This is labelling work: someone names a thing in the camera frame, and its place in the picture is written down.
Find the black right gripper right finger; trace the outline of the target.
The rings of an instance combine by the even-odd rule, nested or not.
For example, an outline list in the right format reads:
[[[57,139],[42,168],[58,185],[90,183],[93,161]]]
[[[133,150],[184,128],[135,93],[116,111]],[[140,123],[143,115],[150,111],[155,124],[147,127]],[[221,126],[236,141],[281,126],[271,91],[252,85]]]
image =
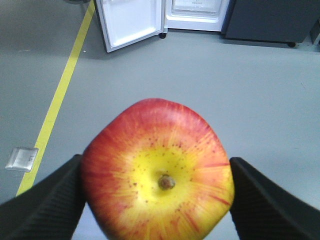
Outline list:
[[[241,240],[318,240],[320,211],[240,157],[230,159],[235,196],[230,209]]]

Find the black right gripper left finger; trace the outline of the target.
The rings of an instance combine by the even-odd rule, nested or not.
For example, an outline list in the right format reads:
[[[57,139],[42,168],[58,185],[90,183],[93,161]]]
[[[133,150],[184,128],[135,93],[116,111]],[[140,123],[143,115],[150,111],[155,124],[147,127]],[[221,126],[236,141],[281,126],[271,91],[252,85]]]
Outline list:
[[[70,240],[85,206],[80,178],[82,156],[0,206],[2,240]]]

